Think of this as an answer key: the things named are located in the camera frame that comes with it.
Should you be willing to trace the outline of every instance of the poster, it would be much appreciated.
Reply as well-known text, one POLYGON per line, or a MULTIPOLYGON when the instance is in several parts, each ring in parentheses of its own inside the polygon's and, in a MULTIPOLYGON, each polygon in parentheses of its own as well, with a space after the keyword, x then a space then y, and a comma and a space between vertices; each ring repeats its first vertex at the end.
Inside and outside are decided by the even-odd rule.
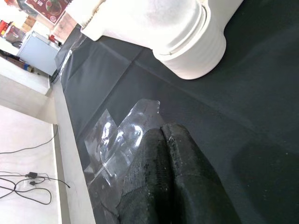
POLYGON ((67 0, 26 0, 25 3, 51 23, 56 24, 69 2, 67 0))

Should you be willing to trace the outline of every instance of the black cloth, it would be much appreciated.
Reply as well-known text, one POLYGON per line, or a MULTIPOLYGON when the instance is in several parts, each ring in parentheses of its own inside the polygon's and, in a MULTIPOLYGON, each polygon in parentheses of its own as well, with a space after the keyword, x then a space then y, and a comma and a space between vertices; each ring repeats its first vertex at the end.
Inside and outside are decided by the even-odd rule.
POLYGON ((296 224, 298 11, 297 0, 244 0, 225 29, 220 63, 189 81, 149 49, 87 38, 62 76, 82 167, 84 139, 105 109, 118 125, 138 100, 160 100, 164 120, 186 126, 209 159, 242 223, 296 224))
POLYGON ((126 176, 121 224, 240 224, 213 167, 175 123, 149 130, 126 176))

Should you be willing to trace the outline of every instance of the red poster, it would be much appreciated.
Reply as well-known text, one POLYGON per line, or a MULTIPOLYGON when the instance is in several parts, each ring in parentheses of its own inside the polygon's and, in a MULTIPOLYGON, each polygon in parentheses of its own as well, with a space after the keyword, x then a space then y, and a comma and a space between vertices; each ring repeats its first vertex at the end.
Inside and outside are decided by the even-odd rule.
POLYGON ((25 3, 55 24, 69 2, 67 0, 26 0, 25 3))

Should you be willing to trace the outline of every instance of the black mat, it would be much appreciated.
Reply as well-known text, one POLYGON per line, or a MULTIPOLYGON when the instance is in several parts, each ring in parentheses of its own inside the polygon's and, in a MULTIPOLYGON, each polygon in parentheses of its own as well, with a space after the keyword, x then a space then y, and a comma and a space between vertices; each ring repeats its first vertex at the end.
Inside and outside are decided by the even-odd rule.
POLYGON ((105 109, 119 125, 138 100, 160 100, 164 120, 188 128, 244 224, 298 223, 298 12, 297 0, 244 0, 225 29, 223 59, 191 81, 149 49, 87 38, 62 77, 82 167, 84 139, 105 109))

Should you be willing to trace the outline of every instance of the white appliance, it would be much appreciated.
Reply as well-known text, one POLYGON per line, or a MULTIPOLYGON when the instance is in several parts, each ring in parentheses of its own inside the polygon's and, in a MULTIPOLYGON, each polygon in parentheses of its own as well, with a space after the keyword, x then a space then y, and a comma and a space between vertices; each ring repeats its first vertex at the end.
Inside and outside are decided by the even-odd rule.
POLYGON ((224 28, 243 0, 73 0, 66 11, 96 41, 106 35, 153 50, 183 79, 222 59, 224 28))
POLYGON ((56 44, 33 31, 24 38, 17 56, 31 66, 52 76, 57 69, 55 57, 59 49, 56 44))

